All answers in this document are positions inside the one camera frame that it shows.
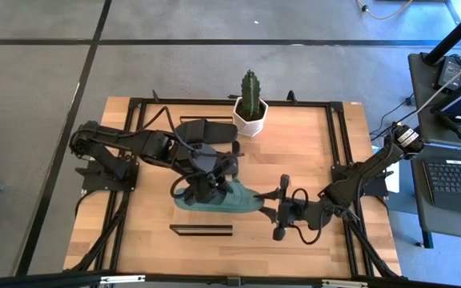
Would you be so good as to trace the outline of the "chunky black slide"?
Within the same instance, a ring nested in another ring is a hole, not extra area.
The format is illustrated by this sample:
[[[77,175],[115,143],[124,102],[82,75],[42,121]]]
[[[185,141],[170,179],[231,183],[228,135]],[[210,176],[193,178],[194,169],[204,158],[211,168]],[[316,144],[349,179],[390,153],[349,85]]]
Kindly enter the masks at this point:
[[[238,127],[232,123],[210,122],[205,118],[184,122],[175,128],[178,135],[188,144],[204,142],[223,144],[238,137]]]
[[[231,145],[231,151],[216,151],[215,155],[213,155],[213,158],[216,158],[216,162],[210,172],[216,173],[219,170],[225,175],[230,175],[232,178],[236,178],[239,174],[238,157],[243,156],[240,152],[240,147],[239,142],[234,141]]]

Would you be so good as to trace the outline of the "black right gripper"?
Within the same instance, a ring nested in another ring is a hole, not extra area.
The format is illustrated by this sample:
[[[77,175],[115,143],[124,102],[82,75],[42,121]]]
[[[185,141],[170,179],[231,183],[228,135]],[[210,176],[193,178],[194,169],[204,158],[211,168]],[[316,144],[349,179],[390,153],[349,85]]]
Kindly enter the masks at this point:
[[[273,230],[273,239],[275,241],[282,241],[286,235],[286,228],[295,228],[298,231],[299,237],[302,241],[305,241],[303,232],[295,225],[295,221],[306,221],[305,212],[309,207],[308,193],[305,189],[297,189],[291,198],[287,197],[287,188],[290,184],[290,177],[287,174],[282,174],[280,177],[280,185],[278,190],[273,190],[264,194],[256,194],[255,198],[279,200],[278,210],[270,207],[262,207],[260,212],[265,214],[271,221],[276,223],[276,227]],[[301,201],[295,198],[295,194],[301,190],[305,196],[304,200]]]

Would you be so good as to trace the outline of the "grey desk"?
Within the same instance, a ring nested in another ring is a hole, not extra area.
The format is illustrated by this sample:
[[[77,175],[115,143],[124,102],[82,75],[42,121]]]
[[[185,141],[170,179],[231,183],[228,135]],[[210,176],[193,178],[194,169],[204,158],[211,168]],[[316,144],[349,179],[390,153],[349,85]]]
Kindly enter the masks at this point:
[[[461,237],[461,213],[440,209],[431,203],[423,171],[423,161],[430,158],[461,160],[461,149],[429,145],[411,160],[419,224],[423,233],[423,242],[420,245],[425,248],[433,247],[433,233]]]
[[[436,90],[433,83],[437,79],[439,68],[429,66],[423,62],[426,53],[410,54],[408,56],[409,70],[411,73],[411,83],[415,92],[416,107],[420,108]],[[430,103],[418,113],[419,133],[426,142],[431,142],[447,146],[461,147],[461,139],[449,130],[438,117],[431,112],[430,104],[436,104],[447,95],[443,92],[435,96]]]

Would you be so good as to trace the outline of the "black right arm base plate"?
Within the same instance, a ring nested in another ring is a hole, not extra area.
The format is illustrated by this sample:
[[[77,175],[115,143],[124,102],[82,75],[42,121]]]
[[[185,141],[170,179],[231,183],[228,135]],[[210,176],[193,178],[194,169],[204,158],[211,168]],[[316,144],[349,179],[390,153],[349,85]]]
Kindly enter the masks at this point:
[[[331,177],[332,181],[336,182],[338,180],[345,178],[345,171],[349,170],[352,167],[358,166],[357,163],[351,163],[347,166],[332,166],[331,167]],[[382,173],[377,174],[371,180],[365,182],[363,181],[361,188],[362,196],[375,196],[375,197],[385,197],[388,195],[386,178],[391,176],[393,172],[384,170]]]

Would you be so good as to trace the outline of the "black power adapter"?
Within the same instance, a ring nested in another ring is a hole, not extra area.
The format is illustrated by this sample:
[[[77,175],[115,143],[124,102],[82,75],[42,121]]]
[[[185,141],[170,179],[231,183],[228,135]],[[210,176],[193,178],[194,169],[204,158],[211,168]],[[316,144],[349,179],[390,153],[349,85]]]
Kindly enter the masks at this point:
[[[433,87],[435,89],[441,88],[444,84],[450,81],[461,71],[461,56],[452,54],[446,56],[441,61],[437,79],[435,80]],[[454,91],[461,87],[461,75],[458,76],[453,82],[445,87],[445,90]]]

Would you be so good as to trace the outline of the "white plant pot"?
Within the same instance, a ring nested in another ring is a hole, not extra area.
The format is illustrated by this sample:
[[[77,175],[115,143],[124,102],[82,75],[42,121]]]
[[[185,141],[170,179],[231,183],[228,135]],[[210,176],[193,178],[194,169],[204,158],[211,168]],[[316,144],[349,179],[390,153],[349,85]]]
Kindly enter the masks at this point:
[[[242,97],[237,97],[232,112],[233,123],[237,126],[238,133],[240,135],[248,138],[253,138],[263,129],[269,106],[262,99],[260,99],[259,118],[253,121],[246,121],[238,114],[241,102]]]

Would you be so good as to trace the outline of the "black keyboard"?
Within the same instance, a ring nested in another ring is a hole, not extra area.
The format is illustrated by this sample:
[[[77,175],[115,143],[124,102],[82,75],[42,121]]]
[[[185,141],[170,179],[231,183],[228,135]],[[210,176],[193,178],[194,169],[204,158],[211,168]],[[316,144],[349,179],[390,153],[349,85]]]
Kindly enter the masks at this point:
[[[461,160],[430,158],[423,171],[432,205],[461,213]]]

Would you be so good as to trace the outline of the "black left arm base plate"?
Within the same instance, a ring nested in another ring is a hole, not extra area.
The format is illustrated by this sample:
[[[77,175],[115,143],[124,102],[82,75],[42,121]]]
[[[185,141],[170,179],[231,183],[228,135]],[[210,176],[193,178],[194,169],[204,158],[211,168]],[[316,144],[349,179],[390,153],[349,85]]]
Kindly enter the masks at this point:
[[[118,180],[107,168],[96,161],[89,161],[86,168],[75,171],[83,177],[82,189],[86,192],[97,190],[131,191],[136,187],[139,164],[132,162],[123,179]]]

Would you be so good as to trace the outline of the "silver bracket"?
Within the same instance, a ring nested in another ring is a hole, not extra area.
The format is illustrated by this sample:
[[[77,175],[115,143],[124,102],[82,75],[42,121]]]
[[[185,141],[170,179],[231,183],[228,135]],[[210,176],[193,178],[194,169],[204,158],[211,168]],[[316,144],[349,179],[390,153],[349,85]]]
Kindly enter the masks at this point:
[[[103,276],[100,278],[100,284],[119,284],[129,282],[145,282],[145,275],[115,275],[115,276]]]
[[[367,282],[356,282],[348,280],[323,279],[321,288],[369,288]]]

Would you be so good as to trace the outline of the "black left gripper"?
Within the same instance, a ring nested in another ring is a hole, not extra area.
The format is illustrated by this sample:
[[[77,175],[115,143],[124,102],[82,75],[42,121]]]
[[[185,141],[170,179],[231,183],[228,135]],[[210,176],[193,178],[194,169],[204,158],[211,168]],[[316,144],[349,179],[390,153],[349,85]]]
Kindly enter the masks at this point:
[[[231,175],[231,154],[216,150],[182,150],[182,178],[188,182],[206,179],[193,184],[196,202],[210,201],[210,185],[215,182],[216,193],[232,193],[227,181]]]

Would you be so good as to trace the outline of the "black rig beam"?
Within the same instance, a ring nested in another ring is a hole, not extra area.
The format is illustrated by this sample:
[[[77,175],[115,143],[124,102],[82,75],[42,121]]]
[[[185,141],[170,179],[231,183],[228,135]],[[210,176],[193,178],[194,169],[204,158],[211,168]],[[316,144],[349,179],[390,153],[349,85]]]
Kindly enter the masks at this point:
[[[245,276],[206,276],[177,274],[114,274],[111,270],[67,271],[55,274],[35,274],[0,278],[0,288],[79,288],[100,284],[103,276],[145,275],[145,282],[180,282],[204,283],[240,287],[245,285],[288,285],[321,287],[323,279],[333,278],[284,278],[284,277],[245,277]],[[336,279],[356,282],[367,282],[369,288],[461,288],[461,286],[433,282],[412,281],[403,277],[379,278],[372,276],[355,276]]]

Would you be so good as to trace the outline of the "green slide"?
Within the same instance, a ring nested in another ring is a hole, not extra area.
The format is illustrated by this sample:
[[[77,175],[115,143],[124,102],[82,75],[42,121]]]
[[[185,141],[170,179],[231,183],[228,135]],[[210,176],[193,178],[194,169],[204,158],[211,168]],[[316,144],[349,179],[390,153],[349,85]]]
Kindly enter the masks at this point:
[[[264,206],[264,200],[259,198],[257,191],[246,188],[237,178],[226,181],[230,193],[220,194],[209,203],[195,202],[187,204],[182,198],[174,200],[174,204],[182,210],[211,213],[245,214],[259,211]]]

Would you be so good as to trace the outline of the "green cactus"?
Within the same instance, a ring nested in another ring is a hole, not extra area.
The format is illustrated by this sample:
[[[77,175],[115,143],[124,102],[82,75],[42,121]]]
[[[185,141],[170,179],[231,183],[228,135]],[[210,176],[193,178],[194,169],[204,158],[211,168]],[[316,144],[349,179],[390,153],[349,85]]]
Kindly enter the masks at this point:
[[[242,106],[240,115],[247,121],[259,112],[260,82],[253,70],[248,70],[242,80]]]

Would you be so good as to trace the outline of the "black pole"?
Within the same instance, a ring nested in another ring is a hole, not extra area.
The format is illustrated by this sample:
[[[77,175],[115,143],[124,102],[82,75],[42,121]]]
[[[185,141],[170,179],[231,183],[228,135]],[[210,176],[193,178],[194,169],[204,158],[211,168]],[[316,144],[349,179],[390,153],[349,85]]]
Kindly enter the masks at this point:
[[[437,63],[449,50],[461,40],[461,23],[453,29],[429,54],[423,57],[423,61],[431,66]]]

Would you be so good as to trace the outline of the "white paper sheet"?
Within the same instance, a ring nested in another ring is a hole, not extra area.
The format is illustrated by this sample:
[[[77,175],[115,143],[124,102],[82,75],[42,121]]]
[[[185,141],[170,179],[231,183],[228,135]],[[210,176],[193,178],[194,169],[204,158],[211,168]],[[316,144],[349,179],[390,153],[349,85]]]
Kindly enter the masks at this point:
[[[386,172],[385,183],[389,192],[398,193],[400,191],[399,172],[397,170],[388,170]]]

